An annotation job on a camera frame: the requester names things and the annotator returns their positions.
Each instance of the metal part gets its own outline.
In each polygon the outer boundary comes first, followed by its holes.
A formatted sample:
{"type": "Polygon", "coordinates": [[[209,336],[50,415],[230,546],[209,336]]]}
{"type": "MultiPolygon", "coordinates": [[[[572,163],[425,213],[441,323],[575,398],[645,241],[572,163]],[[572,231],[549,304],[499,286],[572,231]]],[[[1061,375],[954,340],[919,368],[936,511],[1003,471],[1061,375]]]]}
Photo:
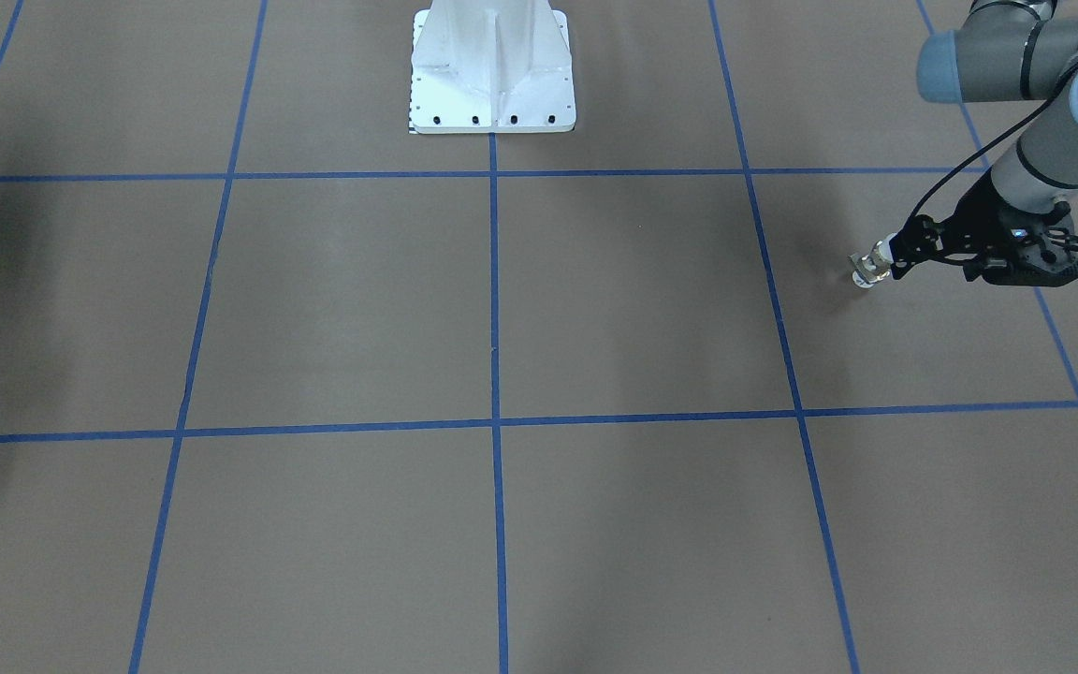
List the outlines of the metal part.
{"type": "Polygon", "coordinates": [[[872,251],[863,257],[856,252],[855,256],[847,258],[855,269],[855,272],[851,273],[851,280],[854,280],[856,286],[866,289],[866,287],[875,286],[876,283],[889,278],[893,273],[890,242],[893,242],[893,236],[883,239],[883,242],[876,242],[875,246],[872,246],[872,251]]]}

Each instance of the small metal object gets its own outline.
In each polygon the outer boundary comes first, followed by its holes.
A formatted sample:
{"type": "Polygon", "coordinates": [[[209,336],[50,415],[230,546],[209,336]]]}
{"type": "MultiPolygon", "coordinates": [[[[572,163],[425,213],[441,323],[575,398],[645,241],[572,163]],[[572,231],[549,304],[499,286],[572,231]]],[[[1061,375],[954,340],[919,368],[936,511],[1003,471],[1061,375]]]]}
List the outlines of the small metal object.
{"type": "Polygon", "coordinates": [[[885,280],[893,273],[893,251],[889,248],[889,237],[884,242],[876,242],[872,246],[872,252],[863,257],[856,252],[847,258],[855,272],[851,274],[852,280],[859,287],[872,287],[876,283],[885,280]]]}

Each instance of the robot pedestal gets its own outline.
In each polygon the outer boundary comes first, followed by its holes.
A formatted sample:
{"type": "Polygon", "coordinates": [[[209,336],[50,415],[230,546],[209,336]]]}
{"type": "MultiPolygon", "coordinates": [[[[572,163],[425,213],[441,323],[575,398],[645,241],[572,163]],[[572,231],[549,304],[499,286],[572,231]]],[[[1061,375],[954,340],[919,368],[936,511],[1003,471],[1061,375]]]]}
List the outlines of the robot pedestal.
{"type": "Polygon", "coordinates": [[[436,0],[415,14],[410,128],[552,133],[577,124],[568,17],[548,0],[436,0]]]}

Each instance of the gray floor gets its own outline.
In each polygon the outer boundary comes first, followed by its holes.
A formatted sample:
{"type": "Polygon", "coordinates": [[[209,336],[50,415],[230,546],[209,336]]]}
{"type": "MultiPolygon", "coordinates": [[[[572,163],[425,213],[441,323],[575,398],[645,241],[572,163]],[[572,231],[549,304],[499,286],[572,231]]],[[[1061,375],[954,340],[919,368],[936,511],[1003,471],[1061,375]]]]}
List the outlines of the gray floor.
{"type": "Polygon", "coordinates": [[[843,272],[966,1],[561,0],[497,139],[423,5],[0,0],[0,673],[1078,671],[1078,281],[843,272]]]}

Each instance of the robotic arm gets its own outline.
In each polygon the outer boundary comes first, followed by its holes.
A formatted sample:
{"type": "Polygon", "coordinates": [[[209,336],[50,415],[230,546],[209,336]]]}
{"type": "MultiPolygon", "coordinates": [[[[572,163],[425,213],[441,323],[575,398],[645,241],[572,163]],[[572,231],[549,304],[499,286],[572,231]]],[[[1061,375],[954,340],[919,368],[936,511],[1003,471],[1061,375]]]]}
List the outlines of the robotic arm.
{"type": "Polygon", "coordinates": [[[917,85],[927,101],[1044,102],[931,188],[901,231],[869,255],[852,256],[856,286],[898,280],[929,260],[997,286],[1056,287],[1078,278],[1068,204],[1078,192],[1078,17],[1052,20],[1055,4],[976,0],[962,29],[925,43],[917,85]],[[950,218],[920,214],[946,181],[1027,124],[950,218]]]}

